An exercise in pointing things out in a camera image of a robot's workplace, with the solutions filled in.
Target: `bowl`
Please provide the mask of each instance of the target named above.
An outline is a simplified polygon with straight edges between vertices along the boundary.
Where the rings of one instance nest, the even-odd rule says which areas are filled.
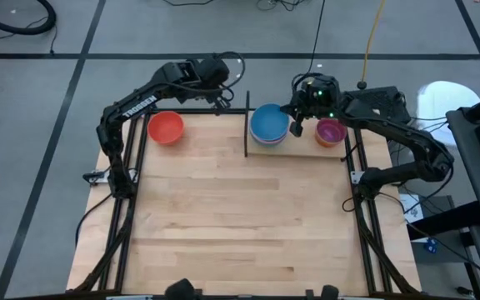
[[[284,138],[286,137],[286,134],[284,134],[281,138],[277,139],[277,140],[274,140],[274,141],[264,141],[262,139],[260,139],[260,137],[257,137],[257,135],[255,135],[253,133],[253,131],[251,130],[251,128],[249,128],[249,133],[251,133],[251,136],[252,138],[255,140],[255,142],[263,145],[263,146],[276,146],[277,144],[279,144],[280,142],[282,142],[284,140]]]
[[[281,112],[280,108],[275,103],[257,108],[249,121],[252,135],[265,142],[278,141],[285,137],[288,131],[288,115]]]
[[[147,135],[161,145],[173,145],[183,135],[184,122],[176,112],[159,112],[147,124]]]
[[[330,148],[338,145],[348,135],[348,130],[338,120],[325,118],[316,125],[314,137],[317,143]]]

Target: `yellow cable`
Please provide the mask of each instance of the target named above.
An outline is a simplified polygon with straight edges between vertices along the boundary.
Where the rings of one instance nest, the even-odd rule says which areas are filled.
[[[381,5],[377,10],[377,16],[375,16],[375,22],[373,23],[372,32],[370,33],[370,38],[367,40],[366,55],[364,56],[364,66],[362,67],[361,81],[364,81],[366,79],[366,68],[368,67],[368,54],[370,53],[370,46],[372,44],[373,34],[375,33],[375,29],[377,29],[377,25],[379,24],[379,18],[381,17],[381,13],[383,12],[385,2],[386,0],[381,0]]]

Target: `wooden table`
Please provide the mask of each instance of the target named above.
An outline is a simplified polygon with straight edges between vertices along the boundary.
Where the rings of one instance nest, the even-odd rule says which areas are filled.
[[[319,295],[324,284],[344,295],[368,295],[355,217],[342,210],[351,197],[345,162],[245,158],[243,115],[183,119],[185,137],[178,145],[147,143],[123,293],[163,294],[171,283],[188,278],[207,295],[302,296],[306,289]],[[391,167],[385,139],[367,131],[362,138],[368,164]],[[138,139],[133,149],[134,162]],[[357,157],[354,162],[359,168]],[[100,154],[97,168],[107,166]],[[382,191],[398,198],[395,187]],[[107,185],[92,188],[87,209],[108,193]],[[401,208],[382,195],[376,200],[387,255],[419,289]],[[82,225],[68,288],[103,255],[113,203]],[[372,257],[381,290],[378,260]],[[110,287],[117,263],[114,258]]]

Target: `floor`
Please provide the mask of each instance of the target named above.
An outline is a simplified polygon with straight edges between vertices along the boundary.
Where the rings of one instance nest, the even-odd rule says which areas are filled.
[[[81,175],[96,163],[94,128],[103,107],[143,85],[166,61],[226,50],[247,58],[234,107],[244,105],[248,89],[253,106],[285,103],[291,78],[308,68],[322,4],[310,0],[293,12],[280,6],[261,12],[256,0],[192,7],[161,0],[50,3],[57,11],[54,55],[54,32],[0,39],[0,298],[64,291],[74,230],[88,198]],[[359,80],[379,3],[327,0],[314,68],[336,76],[342,89],[354,89]],[[0,0],[5,23],[26,26],[44,15],[34,1]],[[229,65],[238,72],[236,62]],[[480,96],[480,3],[387,0],[368,86],[397,86],[413,114],[417,90],[436,80],[461,83]],[[471,201],[468,179],[456,170],[445,193],[455,203]],[[469,287],[458,276],[461,266],[418,265],[424,290],[439,295]],[[435,279],[429,276],[434,268],[455,275]]]

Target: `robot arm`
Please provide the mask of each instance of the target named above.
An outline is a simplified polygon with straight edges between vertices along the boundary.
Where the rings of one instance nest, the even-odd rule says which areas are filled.
[[[221,87],[229,75],[229,69],[221,59],[224,54],[201,62],[168,62],[154,73],[148,83],[105,107],[96,131],[101,149],[110,162],[108,184],[115,198],[130,198],[135,193],[133,180],[122,160],[123,123],[149,112],[155,108],[155,103],[165,98],[176,98],[180,103],[190,98],[205,98],[208,103],[214,104],[216,114],[229,108],[230,100],[223,98],[222,93],[240,78],[228,87]]]
[[[281,107],[281,111],[294,119],[290,126],[290,132],[294,136],[301,136],[301,123],[305,118],[334,117],[350,128],[367,129],[392,139],[408,147],[414,155],[414,162],[400,166],[384,170],[369,167],[357,185],[363,198],[374,199],[385,184],[415,178],[439,182],[448,175],[453,165],[453,156],[429,132],[380,117],[366,103],[348,92],[340,92],[338,81],[334,77],[322,74],[314,76],[313,81],[303,82],[300,90],[294,88],[291,102]]]

